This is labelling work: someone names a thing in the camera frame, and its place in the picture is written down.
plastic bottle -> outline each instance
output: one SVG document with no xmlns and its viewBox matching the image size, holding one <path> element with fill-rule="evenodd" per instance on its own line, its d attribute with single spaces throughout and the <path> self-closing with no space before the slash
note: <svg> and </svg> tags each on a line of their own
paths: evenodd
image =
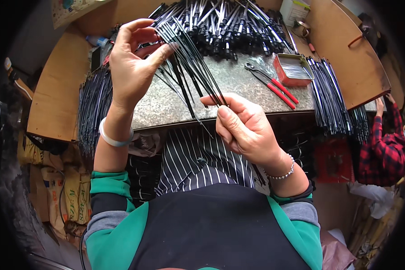
<svg viewBox="0 0 405 270">
<path fill-rule="evenodd" d="M 93 46 L 100 46 L 103 48 L 109 39 L 95 35 L 88 35 L 85 40 L 87 40 Z"/>
</svg>

finger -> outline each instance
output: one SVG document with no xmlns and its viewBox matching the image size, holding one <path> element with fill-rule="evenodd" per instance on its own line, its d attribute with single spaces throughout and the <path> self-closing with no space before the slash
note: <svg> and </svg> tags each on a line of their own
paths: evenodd
<svg viewBox="0 0 405 270">
<path fill-rule="evenodd" d="M 161 37 L 153 32 L 150 28 L 151 27 L 141 28 L 132 33 L 131 42 L 139 45 L 147 42 L 161 41 Z"/>
<path fill-rule="evenodd" d="M 219 117 L 216 118 L 216 132 L 219 136 L 223 139 L 223 141 L 227 144 L 232 142 L 233 136 L 229 130 L 222 125 L 221 120 Z"/>
<path fill-rule="evenodd" d="M 249 100 L 234 93 L 223 93 L 222 95 L 224 96 L 225 101 L 227 101 L 227 104 L 230 105 L 230 109 L 236 113 L 243 112 L 245 109 L 253 107 L 255 105 Z M 200 101 L 204 105 L 216 105 L 209 95 L 203 96 L 202 98 L 200 98 Z"/>
<path fill-rule="evenodd" d="M 237 140 L 232 136 L 231 132 L 229 132 L 229 130 L 222 125 L 222 122 L 219 120 L 219 117 L 216 118 L 216 132 L 217 134 L 219 134 L 222 141 L 229 150 L 239 155 L 242 154 L 242 152 L 238 147 Z"/>
<path fill-rule="evenodd" d="M 173 45 L 163 44 L 149 57 L 147 57 L 146 61 L 153 67 L 154 70 L 156 70 L 173 52 Z"/>
<path fill-rule="evenodd" d="M 161 45 L 162 45 L 161 43 L 157 43 L 154 45 L 143 47 L 137 50 L 135 52 L 135 55 L 141 59 L 144 59 L 147 55 L 152 54 L 154 51 L 156 51 Z"/>
<path fill-rule="evenodd" d="M 218 109 L 218 118 L 222 124 L 237 140 L 239 144 L 245 143 L 246 138 L 252 135 L 252 132 L 243 124 L 237 114 L 225 105 Z"/>
<path fill-rule="evenodd" d="M 116 42 L 114 46 L 121 46 L 125 43 L 129 43 L 133 32 L 140 28 L 145 28 L 150 26 L 154 20 L 152 19 L 137 19 L 124 24 L 120 27 L 119 33 L 117 34 Z"/>
</svg>

gray sleeve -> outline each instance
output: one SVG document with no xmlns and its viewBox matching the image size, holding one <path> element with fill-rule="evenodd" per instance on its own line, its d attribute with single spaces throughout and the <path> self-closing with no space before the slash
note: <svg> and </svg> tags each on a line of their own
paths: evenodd
<svg viewBox="0 0 405 270">
<path fill-rule="evenodd" d="M 292 202 L 281 205 L 286 215 L 290 220 L 301 220 L 308 223 L 314 224 L 318 228 L 320 224 L 318 223 L 317 210 L 311 203 L 307 202 Z"/>
<path fill-rule="evenodd" d="M 94 232 L 104 229 L 115 229 L 128 215 L 129 213 L 126 211 L 105 211 L 94 215 L 87 224 L 87 232 L 84 235 L 84 242 Z"/>
</svg>

pliers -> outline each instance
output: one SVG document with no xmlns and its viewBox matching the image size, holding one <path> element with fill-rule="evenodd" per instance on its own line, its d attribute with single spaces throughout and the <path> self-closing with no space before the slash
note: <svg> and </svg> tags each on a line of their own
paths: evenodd
<svg viewBox="0 0 405 270">
<path fill-rule="evenodd" d="M 257 69 L 254 65 L 250 64 L 250 63 L 246 63 L 244 65 L 244 68 L 252 71 L 252 75 L 254 75 L 255 78 L 257 78 L 260 82 L 264 83 L 270 90 L 272 90 L 273 92 L 275 92 L 275 94 L 278 95 L 278 97 L 281 98 L 281 100 L 283 100 L 286 105 L 288 105 L 291 109 L 295 109 L 295 105 L 292 104 L 292 102 L 286 98 L 285 94 L 295 103 L 298 104 L 298 100 L 295 98 L 295 96 L 293 96 L 280 82 L 278 82 L 275 78 L 270 78 L 269 75 L 267 75 L 266 73 L 260 71 L 259 69 Z M 255 73 L 259 73 L 261 75 L 263 75 L 265 78 L 269 79 L 271 83 L 273 83 L 274 85 L 276 85 L 280 91 L 271 83 L 267 83 L 265 82 L 263 79 L 261 79 L 259 76 L 257 76 Z"/>
</svg>

black and white striped fabric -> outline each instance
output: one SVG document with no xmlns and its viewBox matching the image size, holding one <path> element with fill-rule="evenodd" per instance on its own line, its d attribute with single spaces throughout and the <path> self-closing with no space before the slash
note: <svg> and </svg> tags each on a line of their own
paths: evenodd
<svg viewBox="0 0 405 270">
<path fill-rule="evenodd" d="M 162 154 L 157 196 L 215 183 L 254 188 L 251 163 L 225 147 L 214 128 L 169 130 Z"/>
</svg>

